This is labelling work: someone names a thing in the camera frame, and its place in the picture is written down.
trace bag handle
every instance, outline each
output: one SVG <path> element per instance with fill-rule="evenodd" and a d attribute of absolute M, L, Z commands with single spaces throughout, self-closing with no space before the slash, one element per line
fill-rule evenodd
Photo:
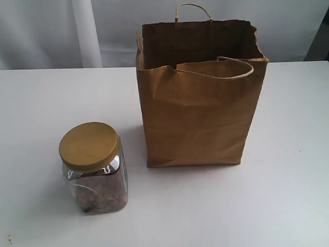
<path fill-rule="evenodd" d="M 176 14 L 175 14 L 175 28 L 177 28 L 177 26 L 178 26 L 179 8 L 180 8 L 180 6 L 183 6 L 183 5 L 192 5 L 192 6 L 195 6 L 195 7 L 201 8 L 201 9 L 206 13 L 206 15 L 209 17 L 209 21 L 210 21 L 210 25 L 211 25 L 213 19 L 212 19 L 212 17 L 210 16 L 210 14 L 208 13 L 208 11 L 205 10 L 204 7 L 202 7 L 202 6 L 198 5 L 198 4 L 184 3 L 184 4 L 180 4 L 180 5 L 178 5 L 177 8 L 176 8 Z"/>
<path fill-rule="evenodd" d="M 200 74 L 200 73 L 197 73 L 197 72 L 186 71 L 186 70 L 181 70 L 181 69 L 175 69 L 175 71 L 184 72 L 184 73 L 190 73 L 190 74 L 199 75 L 199 76 L 205 76 L 205 77 L 208 77 L 208 78 L 219 79 L 219 80 L 236 80 L 236 79 L 242 79 L 242 78 L 245 78 L 245 77 L 247 77 L 247 76 L 249 76 L 249 75 L 251 75 L 253 73 L 253 66 L 251 64 L 247 63 L 247 62 L 244 62 L 244 61 L 241 61 L 241 60 L 238 60 L 238 59 L 234 59 L 234 58 L 222 57 L 222 56 L 217 57 L 217 61 L 219 61 L 219 59 L 226 59 L 226 60 L 231 60 L 231 61 L 234 61 L 234 62 L 237 62 L 237 63 L 243 63 L 245 65 L 248 65 L 248 67 L 250 68 L 250 70 L 247 73 L 244 73 L 244 74 L 241 74 L 241 75 L 238 75 L 238 76 L 232 76 L 232 77 L 208 76 L 208 75 Z"/>

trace white table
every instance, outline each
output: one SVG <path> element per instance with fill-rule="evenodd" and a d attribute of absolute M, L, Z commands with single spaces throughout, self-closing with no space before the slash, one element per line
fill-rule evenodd
<path fill-rule="evenodd" d="M 242 164 L 146 167 L 135 68 L 0 71 L 0 246 L 329 246 L 329 63 L 268 65 Z M 129 202 L 84 216 L 58 145 L 103 121 Z"/>

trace brown paper bag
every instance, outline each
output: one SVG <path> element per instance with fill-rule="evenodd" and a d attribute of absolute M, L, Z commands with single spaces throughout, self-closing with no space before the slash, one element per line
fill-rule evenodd
<path fill-rule="evenodd" d="M 143 25 L 143 47 L 137 34 L 148 166 L 239 164 L 268 59 L 249 22 L 195 5 L 210 21 L 179 23 L 180 6 L 175 23 Z"/>

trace clear plastic jar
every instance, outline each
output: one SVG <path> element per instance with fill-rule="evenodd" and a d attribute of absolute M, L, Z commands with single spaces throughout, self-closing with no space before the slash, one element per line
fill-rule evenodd
<path fill-rule="evenodd" d="M 59 147 L 63 177 L 86 214 L 119 211 L 128 202 L 122 145 L 115 130 L 101 122 L 79 125 Z"/>

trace jar lid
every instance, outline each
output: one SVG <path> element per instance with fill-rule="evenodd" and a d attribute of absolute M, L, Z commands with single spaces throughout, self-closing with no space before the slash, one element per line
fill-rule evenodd
<path fill-rule="evenodd" d="M 97 171 L 119 152 L 117 132 L 102 122 L 88 122 L 67 132 L 59 146 L 64 164 L 73 171 Z"/>

